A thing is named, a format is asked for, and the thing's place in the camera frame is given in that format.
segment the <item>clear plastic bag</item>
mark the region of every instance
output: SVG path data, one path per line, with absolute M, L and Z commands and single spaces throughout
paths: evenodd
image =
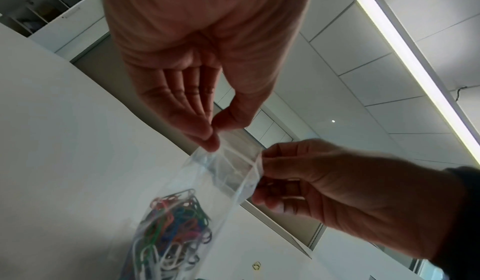
M 220 149 L 197 149 L 150 203 L 120 280 L 191 280 L 230 211 L 250 197 L 263 174 L 259 148 L 235 133 Z

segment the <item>hand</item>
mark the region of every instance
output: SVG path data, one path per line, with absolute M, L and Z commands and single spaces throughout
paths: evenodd
M 318 219 L 415 258 L 436 255 L 466 194 L 448 172 L 319 139 L 279 143 L 263 156 L 255 204 Z
M 170 125 L 214 151 L 214 131 L 248 126 L 272 92 L 308 0 L 103 2 L 138 95 Z M 212 121 L 222 68 L 235 98 Z

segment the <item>pile of paper clips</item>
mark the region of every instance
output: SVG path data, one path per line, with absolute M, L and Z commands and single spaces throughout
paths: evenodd
M 195 267 L 200 245 L 212 240 L 209 218 L 195 190 L 155 198 L 150 208 L 135 235 L 132 261 L 124 267 L 122 280 L 175 280 Z

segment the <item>drawer handle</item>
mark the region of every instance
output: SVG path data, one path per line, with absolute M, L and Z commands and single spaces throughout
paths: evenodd
M 80 7 L 77 6 L 76 8 L 73 8 L 72 10 L 70 10 L 67 14 L 63 15 L 62 18 L 67 19 L 68 17 L 72 16 L 73 14 L 78 12 L 79 10 L 80 10 Z

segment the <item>linear light fixture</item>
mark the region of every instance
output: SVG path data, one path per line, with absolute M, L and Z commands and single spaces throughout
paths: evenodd
M 457 107 L 457 111 L 454 109 L 453 105 L 456 105 L 456 103 L 451 103 L 453 99 L 449 101 L 446 98 L 446 92 L 441 91 L 378 2 L 376 0 L 357 0 L 357 2 L 390 44 L 405 67 L 420 84 L 425 94 L 427 94 L 443 115 L 444 119 L 449 123 L 465 147 L 470 151 L 477 163 L 480 164 L 480 145 L 465 122 L 462 121 L 459 113 L 461 113 L 464 118 L 466 118 L 465 115 L 461 111 L 458 111 L 459 107 Z M 468 120 L 466 120 L 466 122 L 468 122 L 470 128 L 474 130 L 470 122 Z

